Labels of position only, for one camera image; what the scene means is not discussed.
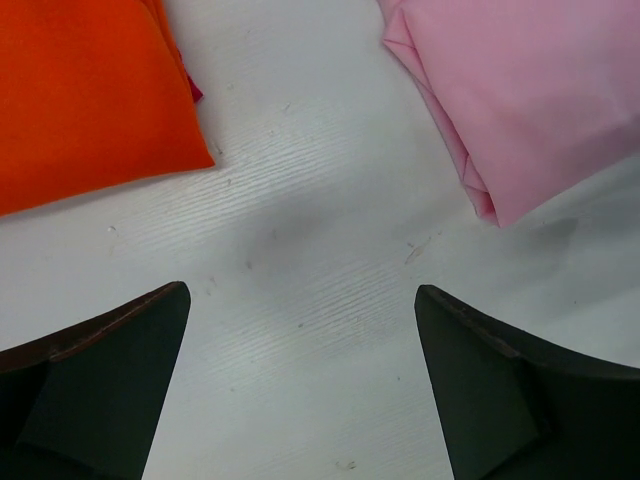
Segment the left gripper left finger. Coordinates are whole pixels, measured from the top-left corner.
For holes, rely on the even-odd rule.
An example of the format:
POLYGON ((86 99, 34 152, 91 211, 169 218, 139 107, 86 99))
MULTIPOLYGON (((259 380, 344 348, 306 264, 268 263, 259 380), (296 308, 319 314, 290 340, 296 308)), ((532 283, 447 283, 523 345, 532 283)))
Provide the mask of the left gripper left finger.
POLYGON ((2 351, 2 478, 141 478, 190 306, 171 282, 2 351))

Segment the pink t shirt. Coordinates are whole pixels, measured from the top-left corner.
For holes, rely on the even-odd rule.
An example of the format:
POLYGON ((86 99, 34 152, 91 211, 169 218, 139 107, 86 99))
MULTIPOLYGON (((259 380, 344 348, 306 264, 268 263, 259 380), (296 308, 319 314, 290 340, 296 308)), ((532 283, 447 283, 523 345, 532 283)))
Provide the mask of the pink t shirt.
POLYGON ((635 1, 384 1, 479 217, 511 225, 639 150, 635 1))

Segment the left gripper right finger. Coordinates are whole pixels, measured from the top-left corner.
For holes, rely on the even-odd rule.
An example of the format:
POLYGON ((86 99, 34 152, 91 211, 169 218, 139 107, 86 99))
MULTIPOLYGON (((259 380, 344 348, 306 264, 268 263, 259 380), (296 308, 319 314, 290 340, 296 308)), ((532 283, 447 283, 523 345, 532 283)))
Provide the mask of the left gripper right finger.
POLYGON ((639 371, 553 344, 433 285, 415 298, 457 479, 636 479, 639 371))

